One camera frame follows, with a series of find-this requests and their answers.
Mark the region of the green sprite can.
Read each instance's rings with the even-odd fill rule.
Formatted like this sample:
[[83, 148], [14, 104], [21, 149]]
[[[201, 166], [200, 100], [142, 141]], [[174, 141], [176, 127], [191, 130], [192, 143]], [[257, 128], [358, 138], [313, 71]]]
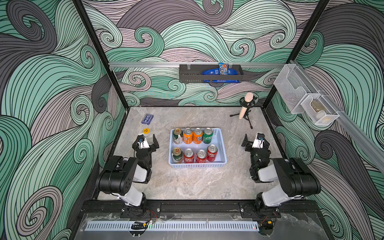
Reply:
[[203, 131], [203, 143], [210, 144], [212, 142], [213, 130], [211, 128], [205, 128]]

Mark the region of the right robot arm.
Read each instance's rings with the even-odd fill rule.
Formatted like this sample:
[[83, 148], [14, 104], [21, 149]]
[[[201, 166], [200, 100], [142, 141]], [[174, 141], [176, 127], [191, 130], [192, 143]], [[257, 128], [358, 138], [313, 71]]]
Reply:
[[279, 182], [272, 189], [258, 193], [255, 202], [257, 212], [321, 192], [319, 179], [302, 159], [271, 158], [270, 143], [264, 134], [258, 133], [253, 141], [245, 135], [241, 146], [250, 153], [249, 172], [255, 183]]

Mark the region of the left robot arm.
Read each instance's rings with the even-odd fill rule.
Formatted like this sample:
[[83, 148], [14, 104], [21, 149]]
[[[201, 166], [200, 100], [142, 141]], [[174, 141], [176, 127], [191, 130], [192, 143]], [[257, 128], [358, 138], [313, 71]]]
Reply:
[[159, 148], [156, 136], [149, 144], [146, 136], [138, 135], [132, 148], [133, 157], [112, 156], [107, 160], [102, 172], [96, 180], [96, 189], [105, 194], [117, 197], [125, 206], [132, 208], [137, 214], [148, 211], [144, 193], [137, 190], [133, 183], [147, 184], [152, 176], [152, 153]]

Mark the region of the orange can back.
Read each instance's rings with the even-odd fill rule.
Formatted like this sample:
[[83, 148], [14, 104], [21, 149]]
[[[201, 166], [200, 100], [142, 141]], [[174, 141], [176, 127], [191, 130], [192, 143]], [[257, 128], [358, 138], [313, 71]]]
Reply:
[[203, 130], [201, 128], [195, 128], [193, 131], [193, 142], [195, 144], [201, 144], [203, 141]]
[[183, 142], [185, 144], [191, 144], [193, 142], [193, 131], [190, 128], [183, 130]]

